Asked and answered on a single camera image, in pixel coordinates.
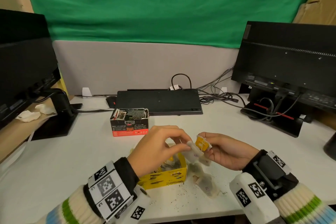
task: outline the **green stripe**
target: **green stripe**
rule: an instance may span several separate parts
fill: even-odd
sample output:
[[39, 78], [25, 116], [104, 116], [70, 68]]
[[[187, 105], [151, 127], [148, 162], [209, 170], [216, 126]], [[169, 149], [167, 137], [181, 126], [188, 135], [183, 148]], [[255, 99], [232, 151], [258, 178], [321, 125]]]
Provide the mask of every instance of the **green stripe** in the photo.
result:
[[313, 199], [308, 204], [303, 206], [300, 210], [297, 210], [290, 216], [285, 217], [285, 222], [287, 224], [292, 224], [303, 219], [304, 217], [315, 211], [315, 209], [317, 209], [321, 202], [321, 199], [319, 199], [317, 196], [314, 196]]
[[78, 220], [72, 214], [69, 206], [69, 198], [67, 198], [62, 204], [63, 216], [68, 224], [79, 224]]

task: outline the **hand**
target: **hand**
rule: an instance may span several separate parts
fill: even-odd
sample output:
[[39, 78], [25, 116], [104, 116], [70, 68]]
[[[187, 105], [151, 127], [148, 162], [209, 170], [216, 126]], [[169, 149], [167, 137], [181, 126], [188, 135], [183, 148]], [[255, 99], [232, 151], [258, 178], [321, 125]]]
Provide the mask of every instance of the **hand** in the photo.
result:
[[226, 135], [207, 132], [202, 132], [199, 135], [212, 144], [212, 148], [204, 155], [231, 170], [242, 170], [259, 152], [253, 146]]
[[[166, 144], [166, 139], [169, 137], [176, 145], [169, 147]], [[127, 159], [136, 175], [141, 177], [157, 170], [175, 153], [191, 150], [186, 145], [188, 141], [191, 141], [190, 136], [178, 126], [153, 126]]]

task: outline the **person's right hand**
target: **person's right hand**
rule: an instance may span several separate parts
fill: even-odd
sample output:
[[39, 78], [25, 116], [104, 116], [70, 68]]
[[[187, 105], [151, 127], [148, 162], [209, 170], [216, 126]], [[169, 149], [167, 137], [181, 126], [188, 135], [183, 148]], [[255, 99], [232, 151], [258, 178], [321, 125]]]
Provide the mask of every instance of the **person's right hand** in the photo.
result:
[[212, 144], [204, 155], [231, 170], [242, 170], [259, 152], [253, 146], [223, 134], [202, 132], [199, 135]]

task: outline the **monitor stand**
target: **monitor stand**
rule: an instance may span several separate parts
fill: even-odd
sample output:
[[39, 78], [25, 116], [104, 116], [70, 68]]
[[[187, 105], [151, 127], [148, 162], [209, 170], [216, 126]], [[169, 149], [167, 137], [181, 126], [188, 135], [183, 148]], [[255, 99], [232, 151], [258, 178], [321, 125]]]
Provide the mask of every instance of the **monitor stand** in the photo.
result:
[[[274, 97], [270, 99], [272, 99], [275, 108], [274, 108], [274, 114], [270, 115], [281, 114], [282, 112], [287, 110], [294, 102], [294, 101], [284, 101], [287, 96], [287, 94], [284, 92], [277, 92], [275, 95], [273, 94], [273, 96]], [[262, 100], [260, 102], [259, 100], [262, 98], [263, 96], [261, 95], [258, 98], [251, 99], [250, 103], [246, 105], [246, 108], [267, 114], [267, 109], [270, 107], [271, 104], [267, 100]], [[246, 109], [241, 109], [240, 112], [242, 114], [249, 116], [252, 120], [260, 121], [292, 137], [299, 136], [303, 123], [303, 119], [300, 118], [301, 112], [294, 107], [293, 109], [291, 109], [282, 116], [268, 117], [266, 119], [263, 119], [265, 118], [265, 116]]]
[[55, 93], [50, 98], [54, 104], [57, 116], [49, 118], [37, 129], [31, 140], [67, 136], [78, 115], [73, 109], [80, 109], [83, 104], [70, 104], [68, 96], [60, 89], [48, 89], [41, 95], [48, 96]]

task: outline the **gray partition panel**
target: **gray partition panel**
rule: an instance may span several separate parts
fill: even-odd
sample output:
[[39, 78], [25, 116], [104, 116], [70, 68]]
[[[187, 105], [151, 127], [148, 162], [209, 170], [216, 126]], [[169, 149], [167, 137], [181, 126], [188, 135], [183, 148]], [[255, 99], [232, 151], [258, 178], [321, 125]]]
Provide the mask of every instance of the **gray partition panel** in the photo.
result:
[[[187, 74], [192, 87], [199, 87], [234, 65], [238, 54], [237, 49], [187, 44], [57, 40], [53, 46], [71, 95], [81, 95], [82, 87], [89, 87], [94, 95], [126, 89], [165, 89], [176, 73]], [[174, 84], [189, 87], [182, 75], [174, 78]], [[218, 84], [222, 86], [238, 92], [240, 85], [228, 79]]]

